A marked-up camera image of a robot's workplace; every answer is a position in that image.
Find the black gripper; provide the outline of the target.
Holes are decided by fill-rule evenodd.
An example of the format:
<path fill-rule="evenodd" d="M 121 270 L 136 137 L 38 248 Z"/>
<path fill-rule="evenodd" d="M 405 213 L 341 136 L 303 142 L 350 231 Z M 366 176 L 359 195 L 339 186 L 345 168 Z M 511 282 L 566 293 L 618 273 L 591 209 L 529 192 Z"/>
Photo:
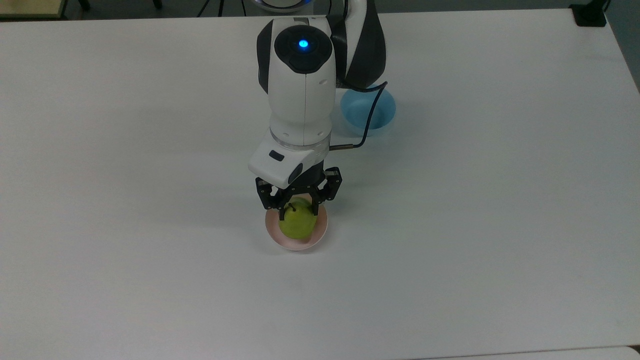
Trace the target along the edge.
<path fill-rule="evenodd" d="M 291 196 L 309 194 L 311 196 L 311 211 L 318 216 L 320 205 L 333 201 L 343 183 L 342 174 L 338 167 L 325 169 L 325 163 L 310 167 L 301 173 L 288 187 L 284 189 L 256 177 L 254 180 L 256 192 L 265 210 L 277 210 L 279 221 L 285 220 L 286 207 Z"/>

